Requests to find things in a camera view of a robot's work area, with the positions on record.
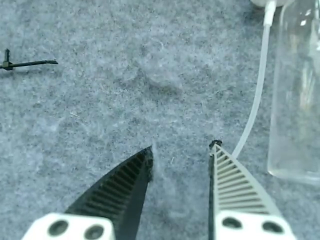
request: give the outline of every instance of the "transparent container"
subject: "transparent container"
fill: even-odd
[[[320,184],[320,0],[289,0],[280,19],[268,171]]]

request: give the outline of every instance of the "white cable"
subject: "white cable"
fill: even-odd
[[[264,21],[263,21],[264,30],[263,30],[263,36],[262,36],[260,66],[259,66],[259,74],[258,74],[256,89],[255,89],[255,95],[254,95],[254,100],[253,100],[248,122],[246,123],[244,131],[240,137],[240,140],[232,153],[232,156],[235,159],[238,158],[242,148],[246,144],[248,136],[251,132],[251,129],[257,117],[261,96],[262,96],[262,90],[264,87],[265,75],[266,75],[270,27],[272,26],[272,23],[274,20],[276,7],[277,7],[277,0],[270,0],[265,6],[265,14],[264,14]]]

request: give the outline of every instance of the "screw hole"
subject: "screw hole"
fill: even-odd
[[[63,234],[68,228],[68,223],[65,220],[59,220],[51,224],[49,234],[53,237]]]
[[[284,232],[283,228],[279,224],[271,222],[271,221],[266,221],[262,225],[262,228],[266,232],[271,232],[271,233],[276,233],[276,234],[281,234]]]
[[[241,229],[242,228],[242,224],[240,221],[238,221],[237,219],[233,218],[233,217],[227,217],[222,221],[222,225],[227,227],[227,228],[231,228],[231,229]]]
[[[100,225],[93,225],[85,231],[84,237],[88,240],[97,240],[104,233],[104,228]]]

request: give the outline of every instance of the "gray carpet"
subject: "gray carpet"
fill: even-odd
[[[153,144],[138,240],[208,238],[208,144],[232,152],[252,105],[263,12],[249,0],[2,0],[0,239],[63,212]],[[266,170],[278,23],[261,109],[239,160],[299,239],[320,239],[320,192]]]

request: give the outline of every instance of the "white wire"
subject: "white wire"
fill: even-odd
[[[266,75],[270,27],[271,26],[269,24],[266,24],[264,26],[263,36],[262,36],[259,74],[258,74],[258,80],[257,80],[257,84],[256,84],[254,100],[253,100],[253,104],[252,104],[252,108],[251,108],[248,122],[246,123],[244,131],[242,133],[242,136],[240,137],[240,140],[232,153],[232,156],[235,159],[238,158],[242,148],[246,144],[246,141],[247,141],[248,136],[251,132],[251,129],[255,123],[256,116],[258,113],[258,109],[259,109],[259,105],[260,105],[260,101],[261,101],[261,96],[262,96],[262,90],[264,87],[265,75]]]

